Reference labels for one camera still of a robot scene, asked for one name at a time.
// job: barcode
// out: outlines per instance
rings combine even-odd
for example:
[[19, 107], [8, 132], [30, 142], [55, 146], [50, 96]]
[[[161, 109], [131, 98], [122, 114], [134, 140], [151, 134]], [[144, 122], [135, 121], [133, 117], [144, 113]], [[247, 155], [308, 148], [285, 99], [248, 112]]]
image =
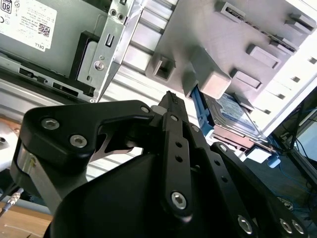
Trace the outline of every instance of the barcode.
[[39, 34], [49, 37], [51, 28], [40, 23], [39, 25]]

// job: screw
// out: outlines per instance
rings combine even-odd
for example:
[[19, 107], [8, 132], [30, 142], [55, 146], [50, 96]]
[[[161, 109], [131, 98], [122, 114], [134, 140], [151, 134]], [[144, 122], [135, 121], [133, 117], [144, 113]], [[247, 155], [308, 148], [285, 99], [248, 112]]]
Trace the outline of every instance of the screw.
[[245, 231], [245, 233], [247, 233], [249, 235], [252, 234], [252, 226], [250, 225], [250, 223], [247, 219], [245, 219], [241, 215], [238, 215], [238, 223], [239, 223], [239, 226], [242, 228], [242, 230]]
[[289, 226], [289, 224], [287, 224], [286, 221], [284, 221], [283, 219], [279, 219], [282, 227], [284, 228], [284, 230], [289, 233], [289, 234], [292, 234], [292, 228]]
[[227, 148], [224, 145], [219, 145], [220, 149], [224, 152], [227, 152]]
[[172, 193], [172, 202], [178, 209], [184, 210], [186, 208], [186, 199], [179, 192]]
[[35, 167], [35, 166], [36, 166], [36, 160], [35, 160], [34, 157], [31, 157], [30, 165], [31, 165], [32, 167]]
[[94, 66], [95, 66], [95, 69], [98, 71], [103, 71], [105, 69], [104, 63], [102, 63], [100, 61], [96, 61]]
[[110, 10], [110, 14], [111, 14], [112, 16], [116, 16], [117, 12], [116, 12], [114, 9], [111, 9], [111, 10]]
[[178, 118], [176, 116], [171, 115], [170, 118], [172, 118], [174, 121], [178, 121]]
[[199, 128], [195, 125], [192, 126], [192, 129], [194, 129], [194, 131], [199, 132]]
[[46, 118], [42, 120], [42, 127], [44, 127], [47, 130], [55, 130], [59, 128], [59, 123], [55, 119]]
[[144, 111], [145, 113], [149, 113], [150, 112], [150, 110], [147, 109], [146, 107], [141, 107], [141, 110]]
[[82, 135], [72, 135], [69, 142], [77, 148], [83, 148], [87, 145], [87, 140]]
[[118, 19], [122, 20], [123, 19], [123, 15], [121, 13], [118, 14]]
[[295, 227], [295, 229], [300, 233], [300, 234], [304, 234], [304, 230], [303, 228], [294, 220], [292, 220], [293, 226]]

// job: wooden surface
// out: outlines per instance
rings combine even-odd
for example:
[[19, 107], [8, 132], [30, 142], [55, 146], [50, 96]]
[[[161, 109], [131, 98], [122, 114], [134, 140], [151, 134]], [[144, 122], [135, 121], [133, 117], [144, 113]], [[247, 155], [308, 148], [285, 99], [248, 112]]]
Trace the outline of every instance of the wooden surface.
[[0, 218], [0, 238], [42, 238], [51, 220], [50, 215], [13, 206]]

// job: hard drive label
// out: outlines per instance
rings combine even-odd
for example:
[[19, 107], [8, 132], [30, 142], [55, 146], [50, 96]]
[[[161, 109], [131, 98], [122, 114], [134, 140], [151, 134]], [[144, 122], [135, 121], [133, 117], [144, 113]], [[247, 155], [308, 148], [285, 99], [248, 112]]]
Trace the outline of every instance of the hard drive label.
[[1, 0], [0, 33], [45, 51], [51, 48], [57, 11], [35, 0]]
[[241, 109], [240, 105], [233, 97], [224, 94], [219, 100], [217, 100], [217, 103], [221, 105], [220, 111], [225, 118], [234, 121], [247, 129], [256, 131], [248, 115]]

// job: hard drive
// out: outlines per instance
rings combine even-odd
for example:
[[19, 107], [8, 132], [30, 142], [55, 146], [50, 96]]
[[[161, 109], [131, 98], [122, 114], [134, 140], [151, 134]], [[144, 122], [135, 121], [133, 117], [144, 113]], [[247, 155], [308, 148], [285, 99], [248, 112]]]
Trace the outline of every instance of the hard drive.
[[201, 93], [197, 87], [191, 96], [206, 139], [215, 138], [243, 152], [254, 145], [273, 152], [266, 137], [250, 119], [248, 110], [240, 106], [234, 97], [224, 94], [216, 100]]

